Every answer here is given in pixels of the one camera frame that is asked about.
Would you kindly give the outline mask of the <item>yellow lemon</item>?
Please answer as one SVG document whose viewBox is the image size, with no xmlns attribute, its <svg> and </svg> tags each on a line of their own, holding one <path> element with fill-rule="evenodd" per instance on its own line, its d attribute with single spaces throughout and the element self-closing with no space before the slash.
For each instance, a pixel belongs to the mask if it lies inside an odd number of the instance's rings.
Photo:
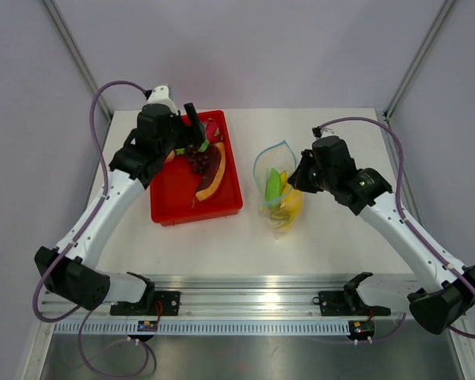
<svg viewBox="0 0 475 380">
<path fill-rule="evenodd" d="M 299 215 L 304 207 L 304 193 L 297 189 L 292 189 L 283 199 L 281 209 L 291 215 Z"/>
</svg>

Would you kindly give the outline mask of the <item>clear zip top bag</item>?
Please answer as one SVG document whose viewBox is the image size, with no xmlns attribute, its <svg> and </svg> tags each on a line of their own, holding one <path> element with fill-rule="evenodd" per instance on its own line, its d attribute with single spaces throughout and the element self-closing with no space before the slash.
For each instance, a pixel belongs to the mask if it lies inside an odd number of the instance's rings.
<svg viewBox="0 0 475 380">
<path fill-rule="evenodd" d="M 293 228 L 304 209 L 304 194 L 287 182 L 297 163 L 293 150 L 283 140 L 262 150 L 253 165 L 260 215 L 276 239 Z"/>
</svg>

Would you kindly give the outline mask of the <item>green cucumber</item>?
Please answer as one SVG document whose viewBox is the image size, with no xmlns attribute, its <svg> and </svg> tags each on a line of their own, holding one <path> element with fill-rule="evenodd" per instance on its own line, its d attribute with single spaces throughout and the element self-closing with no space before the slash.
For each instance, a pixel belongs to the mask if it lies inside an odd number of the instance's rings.
<svg viewBox="0 0 475 380">
<path fill-rule="evenodd" d="M 280 173 L 275 168 L 271 168 L 264 192 L 265 201 L 270 202 L 280 197 L 282 190 L 283 186 Z"/>
</svg>

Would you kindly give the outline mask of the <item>yellow banana bunch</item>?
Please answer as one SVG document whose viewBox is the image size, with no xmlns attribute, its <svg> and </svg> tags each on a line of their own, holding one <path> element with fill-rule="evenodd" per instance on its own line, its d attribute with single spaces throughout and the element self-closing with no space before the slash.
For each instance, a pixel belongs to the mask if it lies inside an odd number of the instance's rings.
<svg viewBox="0 0 475 380">
<path fill-rule="evenodd" d="M 287 172 L 271 168 L 264 190 L 266 215 L 273 231 L 285 234 L 304 208 L 304 194 L 287 183 Z"/>
</svg>

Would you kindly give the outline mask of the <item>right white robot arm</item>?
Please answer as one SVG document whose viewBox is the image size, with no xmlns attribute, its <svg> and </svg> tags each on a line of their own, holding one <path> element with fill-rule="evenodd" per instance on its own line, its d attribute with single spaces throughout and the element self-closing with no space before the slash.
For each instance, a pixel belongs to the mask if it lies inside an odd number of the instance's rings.
<svg viewBox="0 0 475 380">
<path fill-rule="evenodd" d="M 329 192 L 377 230 L 415 274 L 411 283 L 358 275 L 344 287 L 344 306 L 351 313 L 361 314 L 369 306 L 408 312 L 439 335 L 475 304 L 475 265 L 466 266 L 445 251 L 401 206 L 379 172 L 357 169 L 343 139 L 317 139 L 302 152 L 287 181 L 302 192 Z"/>
</svg>

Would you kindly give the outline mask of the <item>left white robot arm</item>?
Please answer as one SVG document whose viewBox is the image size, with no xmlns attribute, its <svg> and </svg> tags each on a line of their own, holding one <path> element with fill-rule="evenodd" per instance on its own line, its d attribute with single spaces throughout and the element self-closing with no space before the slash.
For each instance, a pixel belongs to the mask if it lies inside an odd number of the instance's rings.
<svg viewBox="0 0 475 380">
<path fill-rule="evenodd" d="M 184 110 L 187 122 L 166 104 L 142 107 L 136 127 L 105 166 L 103 188 L 73 230 L 53 249 L 37 251 L 42 288 L 85 310 L 95 310 L 104 302 L 127 302 L 138 315 L 154 308 L 151 281 L 134 273 L 99 272 L 97 266 L 120 220 L 162 171 L 168 155 L 205 143 L 205 128 L 194 105 L 187 103 Z"/>
</svg>

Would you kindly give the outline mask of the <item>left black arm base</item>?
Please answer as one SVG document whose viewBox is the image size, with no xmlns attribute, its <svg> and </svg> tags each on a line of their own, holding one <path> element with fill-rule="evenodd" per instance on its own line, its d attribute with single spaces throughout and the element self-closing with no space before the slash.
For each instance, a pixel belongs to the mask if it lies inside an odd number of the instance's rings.
<svg viewBox="0 0 475 380">
<path fill-rule="evenodd" d="M 179 314 L 181 293 L 179 291 L 152 291 L 136 302 L 117 302 L 110 308 L 112 316 L 120 317 L 173 317 Z"/>
</svg>

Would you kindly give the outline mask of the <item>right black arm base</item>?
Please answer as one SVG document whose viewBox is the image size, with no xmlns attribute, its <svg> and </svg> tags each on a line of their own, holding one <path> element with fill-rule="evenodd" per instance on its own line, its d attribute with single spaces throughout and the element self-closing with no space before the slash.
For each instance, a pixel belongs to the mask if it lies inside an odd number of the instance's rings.
<svg viewBox="0 0 475 380">
<path fill-rule="evenodd" d="M 391 310 L 383 306 L 368 306 L 357 293 L 358 286 L 371 277 L 371 272 L 362 272 L 336 291 L 319 291 L 312 303 L 319 306 L 322 317 L 387 317 Z"/>
</svg>

